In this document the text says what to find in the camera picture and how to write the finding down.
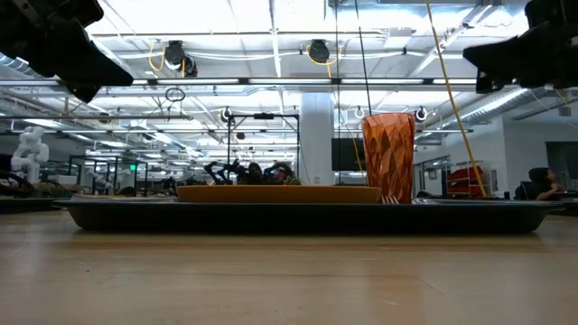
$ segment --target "wall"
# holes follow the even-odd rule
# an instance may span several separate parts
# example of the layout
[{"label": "wall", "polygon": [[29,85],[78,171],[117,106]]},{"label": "wall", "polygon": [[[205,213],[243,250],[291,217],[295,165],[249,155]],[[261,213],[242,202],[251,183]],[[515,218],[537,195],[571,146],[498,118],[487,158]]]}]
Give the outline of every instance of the wall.
[{"label": "wall", "polygon": [[430,180],[428,171],[424,172],[425,191],[433,195],[443,194],[442,170],[435,170],[436,179]]},{"label": "wall", "polygon": [[578,141],[578,130],[564,123],[508,122],[504,131],[510,191],[528,180],[530,169],[548,166],[546,142]]},{"label": "wall", "polygon": [[[473,129],[474,132],[468,134],[468,140],[474,159],[484,162],[488,174],[491,170],[497,171],[498,191],[504,191],[508,188],[508,169],[502,117],[494,118],[488,125],[476,125]],[[445,155],[449,155],[454,164],[470,160],[461,134],[447,135],[441,146],[428,146],[426,150],[421,148],[418,150],[419,152],[415,153],[414,163],[425,162]]]}]

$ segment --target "fluorescent light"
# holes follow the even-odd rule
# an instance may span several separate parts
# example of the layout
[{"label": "fluorescent light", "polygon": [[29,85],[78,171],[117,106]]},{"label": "fluorescent light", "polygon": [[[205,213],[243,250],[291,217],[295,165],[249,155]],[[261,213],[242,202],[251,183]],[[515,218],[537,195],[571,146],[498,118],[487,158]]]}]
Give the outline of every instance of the fluorescent light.
[{"label": "fluorescent light", "polygon": [[122,148],[122,147],[126,147],[126,144],[123,144],[121,142],[118,141],[100,141],[102,144],[104,145],[108,145],[108,146],[114,146],[116,148]]},{"label": "fluorescent light", "polygon": [[0,80],[0,86],[6,87],[48,87],[60,85],[58,80]]},{"label": "fluorescent light", "polygon": [[84,140],[84,141],[93,141],[92,139],[89,139],[84,135],[72,135],[72,136],[74,136],[77,139]]},{"label": "fluorescent light", "polygon": [[[475,85],[476,79],[450,79],[451,85]],[[445,79],[434,79],[434,85],[445,85]]]},{"label": "fluorescent light", "polygon": [[443,59],[444,59],[444,60],[461,60],[461,59],[463,59],[463,55],[461,55],[461,54],[444,53],[444,54],[443,54]]},{"label": "fluorescent light", "polygon": [[270,148],[285,148],[285,147],[295,147],[297,146],[297,143],[295,144],[231,144],[231,147],[236,147],[236,148],[240,148],[240,147],[270,147]]},{"label": "fluorescent light", "polygon": [[107,130],[62,130],[65,134],[73,134],[73,135],[80,135],[80,134],[103,134],[106,133]]},{"label": "fluorescent light", "polygon": [[331,79],[250,79],[250,84],[331,84]]},{"label": "fluorescent light", "polygon": [[40,125],[40,126],[46,126],[46,127],[62,127],[62,125],[60,123],[57,123],[57,122],[54,122],[51,120],[29,118],[29,119],[25,119],[24,122],[32,123],[32,124],[36,124],[36,125]]},{"label": "fluorescent light", "polygon": [[159,85],[238,84],[238,79],[158,79]]},{"label": "fluorescent light", "polygon": [[142,133],[156,133],[154,130],[112,130],[112,133],[120,134],[142,134]]},{"label": "fluorescent light", "polygon": [[[343,79],[341,81],[343,84],[365,84],[365,79]],[[387,84],[387,85],[397,85],[397,84],[413,84],[421,85],[424,83],[423,79],[368,79],[368,84]]]},{"label": "fluorescent light", "polygon": [[[466,133],[472,133],[472,129],[466,129]],[[461,130],[421,130],[420,133],[426,133],[428,135],[431,134],[452,134],[452,133],[461,133]]]}]

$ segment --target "ceiling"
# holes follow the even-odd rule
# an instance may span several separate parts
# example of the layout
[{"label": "ceiling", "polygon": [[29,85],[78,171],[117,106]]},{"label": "ceiling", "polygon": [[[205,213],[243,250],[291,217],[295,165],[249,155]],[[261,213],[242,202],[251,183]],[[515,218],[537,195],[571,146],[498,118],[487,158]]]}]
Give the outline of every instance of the ceiling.
[{"label": "ceiling", "polygon": [[[166,65],[157,70],[163,62],[163,47],[168,41],[176,40],[183,41],[183,48],[194,58],[199,78],[325,79],[330,74],[333,78],[363,78],[366,73],[373,79],[443,78],[423,1],[359,0],[358,19],[354,1],[340,0],[337,23],[334,2],[329,1],[330,5],[326,5],[327,1],[322,0],[252,0],[250,5],[244,0],[99,2],[105,17],[87,28],[89,37],[136,79],[179,79],[181,73]],[[461,57],[464,48],[504,41],[523,33],[527,29],[523,14],[525,2],[510,0],[503,1],[502,6],[481,7],[472,0],[432,1],[434,26],[444,45],[443,56],[449,77],[476,77],[476,69]],[[464,28],[464,23],[468,23],[468,28]],[[336,60],[329,71],[327,66],[313,64],[307,57],[306,48],[313,39],[325,40],[331,52],[330,60]],[[0,76],[4,79],[37,77],[25,70],[21,62],[0,60],[0,63]],[[304,91],[336,94],[335,87],[329,86],[315,90],[300,86],[255,88],[239,85],[183,89],[187,91],[187,97],[171,106],[171,119],[146,119],[151,115],[169,114],[170,103],[164,102],[166,88],[163,87],[104,88],[89,104],[80,103],[61,88],[2,87],[0,90],[4,91],[5,98],[0,108],[4,115],[15,116],[96,116],[103,113],[136,116],[132,126],[130,120],[103,124],[94,119],[77,119],[60,121],[52,128],[117,131],[112,134],[114,138],[108,134],[90,133],[76,137],[90,148],[94,148],[94,140],[101,141],[96,146],[104,149],[112,147],[102,141],[141,149],[175,149],[174,144],[182,144],[189,150],[206,153],[207,157],[216,157],[222,154],[223,148],[218,146],[226,142],[226,135],[167,132],[172,140],[165,147],[158,139],[146,140],[140,134],[122,131],[135,125],[151,130],[222,129],[224,124],[220,122],[219,114],[225,107],[234,114],[299,114],[301,109],[306,109],[301,107]],[[471,107],[483,98],[474,90],[473,85],[455,89],[453,95],[459,108]],[[411,112],[419,107],[435,112],[428,116],[428,125],[438,123],[438,120],[441,123],[452,112],[443,84],[372,87],[369,94],[373,112]],[[342,87],[339,107],[348,127],[359,128],[356,112],[368,113],[364,87]],[[187,119],[176,118],[179,114],[186,115]],[[291,127],[281,119],[248,119],[242,127],[284,129],[286,132],[247,133],[245,140],[234,139],[238,144],[293,143],[295,138]],[[270,159],[264,159],[265,163],[287,157],[291,160],[294,155],[294,151],[283,146],[272,153],[266,152],[268,154],[264,156]]]}]

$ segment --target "person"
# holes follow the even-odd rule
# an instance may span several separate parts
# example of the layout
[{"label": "person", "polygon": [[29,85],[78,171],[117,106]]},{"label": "person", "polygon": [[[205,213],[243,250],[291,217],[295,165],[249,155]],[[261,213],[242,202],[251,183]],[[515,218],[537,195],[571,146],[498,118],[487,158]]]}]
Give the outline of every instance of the person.
[{"label": "person", "polygon": [[552,200],[561,187],[555,182],[555,173],[549,168],[534,168],[528,172],[531,182],[516,189],[517,200]]}]

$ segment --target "table surface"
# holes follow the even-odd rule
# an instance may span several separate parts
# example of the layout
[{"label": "table surface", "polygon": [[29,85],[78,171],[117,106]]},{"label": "table surface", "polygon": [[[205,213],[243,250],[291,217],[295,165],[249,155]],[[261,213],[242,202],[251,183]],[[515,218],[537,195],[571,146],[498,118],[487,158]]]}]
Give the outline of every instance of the table surface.
[{"label": "table surface", "polygon": [[578,218],[509,237],[99,234],[0,216],[2,324],[576,324]]}]

